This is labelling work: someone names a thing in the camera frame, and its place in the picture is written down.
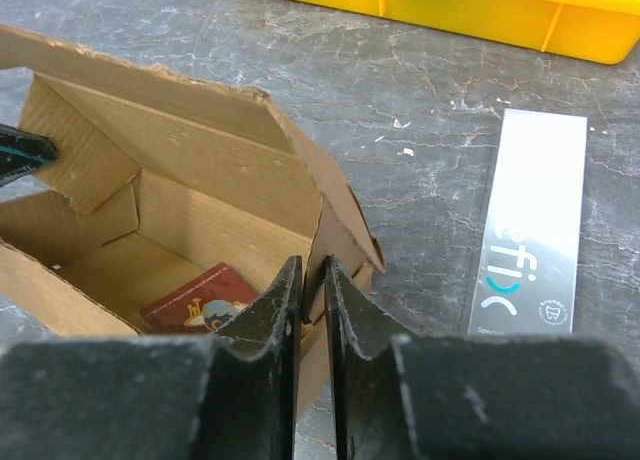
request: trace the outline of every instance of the white debris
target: white debris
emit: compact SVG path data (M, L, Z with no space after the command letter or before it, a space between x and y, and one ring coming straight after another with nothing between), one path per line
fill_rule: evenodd
M394 126L395 128L407 128L409 125L411 125L411 122L408 122L408 123L405 123L404 125L402 125L402 124L400 123L400 120L398 120L397 118L395 118L395 119L393 120L393 126Z
M414 152L412 148L403 148L401 152L398 152L398 155L409 155L410 157L415 157L416 152Z

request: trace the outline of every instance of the yellow tray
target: yellow tray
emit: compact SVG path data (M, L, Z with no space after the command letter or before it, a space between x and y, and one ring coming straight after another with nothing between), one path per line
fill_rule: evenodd
M640 0L297 0L617 63L640 37Z

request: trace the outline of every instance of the tooth logo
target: tooth logo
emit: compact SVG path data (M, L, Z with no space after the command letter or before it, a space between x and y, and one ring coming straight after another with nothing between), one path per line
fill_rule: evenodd
M553 326L562 325L569 318L567 308L557 300L540 302L538 314L545 323Z

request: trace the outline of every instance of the gray floor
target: gray floor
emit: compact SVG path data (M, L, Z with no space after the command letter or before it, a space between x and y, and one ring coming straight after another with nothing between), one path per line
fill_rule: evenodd
M271 91L362 200L389 261L374 300L420 333L463 328L504 108L588 116L575 330L640 371L639 49L607 67L283 0L0 3L3 23ZM0 122L17 121L28 82L0 72ZM0 310L0 337L47 334ZM333 458L330 404L325 389L300 421L297 458Z

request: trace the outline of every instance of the teal smile shape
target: teal smile shape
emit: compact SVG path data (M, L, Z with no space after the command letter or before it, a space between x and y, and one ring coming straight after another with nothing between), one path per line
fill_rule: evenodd
M500 293L513 293L515 292L517 289L520 288L520 284L519 283L514 283L513 285L509 285L508 287L501 287L500 285L498 285L496 282L493 281L493 279L491 277L487 277L487 283L489 284L489 286L491 288L493 288L496 292L500 292Z

